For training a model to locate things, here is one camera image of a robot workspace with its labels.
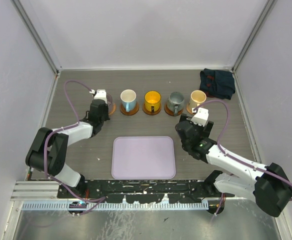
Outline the purple glass mug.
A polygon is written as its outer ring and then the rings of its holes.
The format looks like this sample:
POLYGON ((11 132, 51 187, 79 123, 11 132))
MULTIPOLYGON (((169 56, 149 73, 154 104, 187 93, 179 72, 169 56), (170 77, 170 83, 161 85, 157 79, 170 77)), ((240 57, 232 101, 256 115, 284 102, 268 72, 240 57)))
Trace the purple glass mug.
POLYGON ((113 98, 109 93, 106 94, 106 100, 107 100, 107 105, 110 107, 113 104, 113 98))

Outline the white and blue mug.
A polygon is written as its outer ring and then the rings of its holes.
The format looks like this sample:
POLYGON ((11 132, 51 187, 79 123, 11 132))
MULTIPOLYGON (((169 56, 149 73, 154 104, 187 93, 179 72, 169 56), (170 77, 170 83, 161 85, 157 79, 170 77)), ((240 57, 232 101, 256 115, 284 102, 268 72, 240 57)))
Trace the white and blue mug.
POLYGON ((123 106, 126 109, 125 110, 126 112, 129 112, 135 108, 136 97, 137 97, 137 94, 132 89, 126 89, 126 90, 121 92, 120 99, 121 99, 121 103, 123 104, 123 106))

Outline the woven rattan coaster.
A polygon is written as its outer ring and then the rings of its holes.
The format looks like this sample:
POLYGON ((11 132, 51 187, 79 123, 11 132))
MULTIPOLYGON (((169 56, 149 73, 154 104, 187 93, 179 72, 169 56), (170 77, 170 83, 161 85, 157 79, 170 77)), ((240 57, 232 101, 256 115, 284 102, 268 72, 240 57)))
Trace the woven rattan coaster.
POLYGON ((112 115, 116 111, 116 104, 114 102, 108 102, 108 115, 112 115))
POLYGON ((189 104, 186 105, 186 110, 188 113, 190 113, 191 115, 194 115, 192 108, 189 106, 189 104))

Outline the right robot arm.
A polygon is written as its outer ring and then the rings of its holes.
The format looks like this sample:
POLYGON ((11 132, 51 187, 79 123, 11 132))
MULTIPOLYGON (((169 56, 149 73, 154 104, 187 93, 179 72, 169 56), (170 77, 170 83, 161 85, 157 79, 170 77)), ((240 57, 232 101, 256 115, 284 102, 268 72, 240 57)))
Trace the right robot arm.
POLYGON ((292 199, 292 183, 276 163, 264 165, 227 151, 209 138, 214 123, 192 122, 182 114, 175 130, 181 146, 194 159, 225 171, 213 171, 205 179, 205 191, 211 197, 220 193, 243 197, 272 217, 278 217, 292 199))

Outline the grey green mug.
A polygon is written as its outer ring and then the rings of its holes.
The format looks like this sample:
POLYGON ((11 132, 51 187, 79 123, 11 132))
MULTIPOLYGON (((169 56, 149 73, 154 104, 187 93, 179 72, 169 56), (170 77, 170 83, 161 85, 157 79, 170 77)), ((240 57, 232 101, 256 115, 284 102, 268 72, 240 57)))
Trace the grey green mug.
POLYGON ((172 112, 173 116, 177 116, 179 112, 184 110, 184 95, 181 92, 172 92, 168 97, 166 106, 172 112))

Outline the yellow mug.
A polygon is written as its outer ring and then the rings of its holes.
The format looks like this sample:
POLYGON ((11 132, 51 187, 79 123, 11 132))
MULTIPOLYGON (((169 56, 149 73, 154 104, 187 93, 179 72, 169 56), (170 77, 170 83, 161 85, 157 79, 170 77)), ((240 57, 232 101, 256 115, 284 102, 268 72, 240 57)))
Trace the yellow mug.
POLYGON ((154 113, 160 109, 161 95, 157 91, 148 91, 144 96, 145 109, 151 113, 154 113))

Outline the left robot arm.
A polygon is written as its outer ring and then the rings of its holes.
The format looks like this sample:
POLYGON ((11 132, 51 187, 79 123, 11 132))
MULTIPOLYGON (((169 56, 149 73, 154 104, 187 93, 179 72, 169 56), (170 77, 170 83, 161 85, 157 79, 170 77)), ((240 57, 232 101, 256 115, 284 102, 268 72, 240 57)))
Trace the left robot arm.
POLYGON ((82 174, 65 163, 67 148, 94 137, 109 119, 108 104, 104 100, 94 99, 85 117, 78 123, 56 129, 40 128, 26 155, 26 165, 67 185, 68 192, 74 198, 83 197, 87 183, 82 174))

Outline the brown wooden coaster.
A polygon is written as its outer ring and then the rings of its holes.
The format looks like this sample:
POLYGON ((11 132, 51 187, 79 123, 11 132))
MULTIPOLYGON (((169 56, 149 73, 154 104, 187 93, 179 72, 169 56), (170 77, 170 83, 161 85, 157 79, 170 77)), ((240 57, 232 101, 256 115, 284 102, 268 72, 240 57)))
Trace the brown wooden coaster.
POLYGON ((162 109, 162 105, 161 105, 161 104, 159 105, 158 110, 157 110, 157 111, 154 111, 154 112, 148 111, 148 110, 146 109, 146 105, 145 105, 145 104, 143 104, 143 106, 142 106, 142 110, 143 110, 143 112, 144 112, 145 114, 147 114, 147 115, 150 115, 150 116, 154 116, 154 115, 159 114, 160 111, 161 111, 161 109, 162 109))
POLYGON ((130 110, 130 111, 126 111, 126 108, 124 107, 124 105, 121 103, 120 104, 120 112, 125 115, 125 116, 133 116, 135 115, 138 111, 139 111, 139 103, 137 102, 134 109, 130 110))
POLYGON ((181 115, 184 111, 184 109, 182 108, 180 111, 177 112, 177 114, 174 114, 174 112, 168 108, 167 104, 165 104, 164 110, 168 115, 173 116, 173 117, 181 115))

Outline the cream mug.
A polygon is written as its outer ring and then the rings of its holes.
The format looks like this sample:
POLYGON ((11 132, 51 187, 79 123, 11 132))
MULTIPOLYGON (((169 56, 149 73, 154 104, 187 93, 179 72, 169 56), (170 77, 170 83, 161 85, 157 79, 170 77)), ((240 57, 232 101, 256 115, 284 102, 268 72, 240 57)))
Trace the cream mug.
POLYGON ((191 94, 190 94, 190 98, 189 98, 189 107, 192 108, 192 110, 196 107, 198 107, 199 105, 201 105, 202 103, 204 103, 207 100, 207 96, 206 94, 201 91, 201 90, 194 90, 191 94))

